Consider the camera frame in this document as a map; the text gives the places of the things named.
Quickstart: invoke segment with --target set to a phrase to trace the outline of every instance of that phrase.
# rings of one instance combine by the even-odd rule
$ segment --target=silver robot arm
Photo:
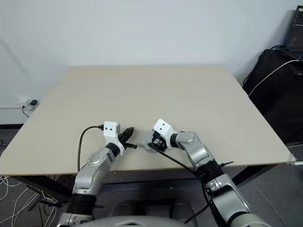
[[[101,127],[104,132],[106,146],[92,154],[86,165],[77,173],[72,190],[71,202],[63,213],[57,227],[77,226],[92,220],[92,210],[96,196],[103,181],[118,154],[123,154],[127,147],[136,145],[126,143],[134,128],[120,133],[120,125],[116,122],[105,122]]]
[[[208,205],[220,227],[270,227],[257,215],[251,214],[249,205],[231,178],[224,174],[211,152],[195,132],[176,132],[159,119],[151,136],[151,147],[165,151],[179,148],[186,151],[195,171],[201,177],[210,196]]]

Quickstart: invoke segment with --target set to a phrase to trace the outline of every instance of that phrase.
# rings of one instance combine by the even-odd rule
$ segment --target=gray floor
[[[0,130],[0,139],[4,140],[4,143],[10,142],[10,140],[17,133],[16,130]],[[291,151],[300,159],[303,160],[303,146],[291,148]],[[240,167],[227,167],[225,172],[230,176],[236,175],[240,172]],[[182,178],[189,176],[185,171],[175,170],[166,171],[166,174],[158,174],[157,172],[144,173],[148,174],[150,178],[155,179],[167,179]],[[135,181],[143,178],[142,173],[125,173],[125,174],[111,174],[108,181]],[[265,174],[255,179],[254,184],[257,188],[266,196],[272,206],[276,209],[277,213],[284,220],[288,227],[302,226],[302,214],[303,214],[303,166],[286,166],[278,165],[270,169]],[[9,178],[9,183],[17,183],[16,180]],[[5,199],[0,201],[0,222],[11,216],[14,209],[14,203],[19,194],[26,188],[24,184],[17,187],[10,187],[8,195]],[[0,198],[5,194],[6,186],[0,185]],[[283,227],[283,223],[279,220],[269,204],[259,194],[251,183],[248,183],[240,188],[251,206],[251,211],[261,216],[273,227]],[[28,190],[24,196],[21,197],[17,206],[17,210],[24,204],[28,198],[33,194]],[[199,210],[205,205],[202,198],[201,188],[198,186],[185,186],[180,188],[165,188],[165,189],[145,189],[144,191],[123,191],[123,192],[101,192],[98,196],[98,205],[105,206],[105,209],[95,209],[95,217],[106,217],[112,210],[112,208],[120,201],[127,199],[144,200],[144,199],[167,199],[167,198],[180,198],[189,201],[195,210]],[[58,209],[56,220],[66,208]],[[44,222],[47,219],[45,214],[43,215]],[[158,212],[159,216],[166,216],[166,212]],[[216,223],[210,213],[210,210],[206,210],[197,218],[199,226],[214,227]],[[11,226],[11,219],[0,224],[1,227]],[[32,211],[24,210],[20,213],[15,227],[39,227],[41,226],[41,220],[39,216],[39,208],[36,206]]]

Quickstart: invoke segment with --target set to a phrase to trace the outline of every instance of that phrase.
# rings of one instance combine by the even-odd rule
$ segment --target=wooden tabletop
[[[82,131],[115,121],[133,126],[128,148],[113,171],[179,168],[141,145],[162,118],[177,131],[195,131],[218,163],[275,164],[290,153],[227,69],[221,66],[71,67],[33,112],[0,157],[0,175],[77,172]],[[81,165],[105,145],[103,132],[87,131]],[[167,154],[190,166],[184,151]]]

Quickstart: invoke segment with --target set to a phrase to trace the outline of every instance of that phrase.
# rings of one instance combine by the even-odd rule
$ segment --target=table leg
[[[232,181],[235,185],[241,187],[275,166],[276,165],[248,166],[236,175]]]
[[[58,201],[69,201],[71,190],[47,176],[14,176],[13,178],[43,190]]]

